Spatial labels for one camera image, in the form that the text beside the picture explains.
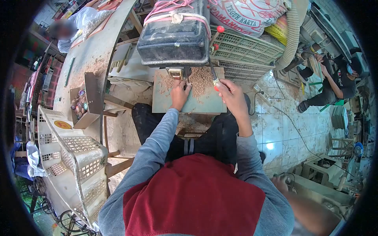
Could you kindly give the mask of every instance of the yellow bag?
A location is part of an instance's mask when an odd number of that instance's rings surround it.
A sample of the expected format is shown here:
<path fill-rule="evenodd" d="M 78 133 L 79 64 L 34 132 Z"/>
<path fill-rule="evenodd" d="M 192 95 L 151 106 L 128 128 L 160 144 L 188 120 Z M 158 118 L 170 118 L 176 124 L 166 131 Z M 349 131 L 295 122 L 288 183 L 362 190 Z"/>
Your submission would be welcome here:
<path fill-rule="evenodd" d="M 266 27 L 264 31 L 269 33 L 276 39 L 278 39 L 278 41 L 280 41 L 283 45 L 286 46 L 287 34 L 288 34 L 286 14 L 283 14 L 282 16 L 280 16 L 277 19 L 276 23 L 274 23 L 271 26 Z"/>

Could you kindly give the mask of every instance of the drill press motor housing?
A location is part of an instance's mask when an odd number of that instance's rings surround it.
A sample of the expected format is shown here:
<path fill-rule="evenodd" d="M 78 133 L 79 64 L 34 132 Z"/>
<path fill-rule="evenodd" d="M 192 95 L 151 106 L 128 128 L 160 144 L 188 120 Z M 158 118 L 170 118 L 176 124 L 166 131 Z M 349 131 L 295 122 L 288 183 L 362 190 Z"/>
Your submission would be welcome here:
<path fill-rule="evenodd" d="M 156 2 L 145 20 L 137 50 L 142 65 L 165 67 L 174 79 L 186 79 L 190 67 L 209 61 L 210 11 L 206 0 Z"/>

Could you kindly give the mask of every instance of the green plastic crate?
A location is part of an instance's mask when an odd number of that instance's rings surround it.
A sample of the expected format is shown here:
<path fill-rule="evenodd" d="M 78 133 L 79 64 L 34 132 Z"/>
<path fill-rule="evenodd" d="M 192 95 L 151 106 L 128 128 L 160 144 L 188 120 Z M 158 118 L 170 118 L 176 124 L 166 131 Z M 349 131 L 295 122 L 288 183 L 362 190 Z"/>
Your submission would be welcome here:
<path fill-rule="evenodd" d="M 225 79 L 234 81 L 250 80 L 257 82 L 269 70 L 274 69 L 275 66 L 268 66 L 262 64 L 238 62 L 230 60 L 218 60 L 219 66 L 225 70 Z"/>
<path fill-rule="evenodd" d="M 210 28 L 211 35 L 214 36 L 217 27 L 212 25 Z M 282 56 L 285 50 L 285 46 L 277 39 L 272 37 L 272 42 L 269 43 L 226 29 L 214 40 L 214 43 L 219 45 L 219 49 L 214 51 L 210 58 L 269 65 Z"/>

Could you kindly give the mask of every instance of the yellow sticker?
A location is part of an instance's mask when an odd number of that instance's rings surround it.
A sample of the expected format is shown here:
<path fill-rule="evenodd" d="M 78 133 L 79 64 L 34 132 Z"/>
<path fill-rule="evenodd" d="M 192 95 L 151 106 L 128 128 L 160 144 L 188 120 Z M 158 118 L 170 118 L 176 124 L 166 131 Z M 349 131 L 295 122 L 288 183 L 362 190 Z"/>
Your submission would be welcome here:
<path fill-rule="evenodd" d="M 71 130 L 72 126 L 68 124 L 67 122 L 61 121 L 61 120 L 56 120 L 54 121 L 54 125 L 58 126 L 61 129 L 65 130 Z"/>

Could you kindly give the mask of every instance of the red knob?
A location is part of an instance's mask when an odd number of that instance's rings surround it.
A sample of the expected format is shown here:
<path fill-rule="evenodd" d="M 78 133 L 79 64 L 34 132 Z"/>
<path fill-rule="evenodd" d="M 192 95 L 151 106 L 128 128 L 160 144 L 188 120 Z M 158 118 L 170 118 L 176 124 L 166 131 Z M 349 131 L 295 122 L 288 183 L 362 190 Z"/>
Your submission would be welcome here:
<path fill-rule="evenodd" d="M 218 33 L 223 33 L 224 31 L 225 31 L 225 28 L 223 27 L 223 26 L 218 26 L 217 27 L 217 31 L 218 31 Z"/>

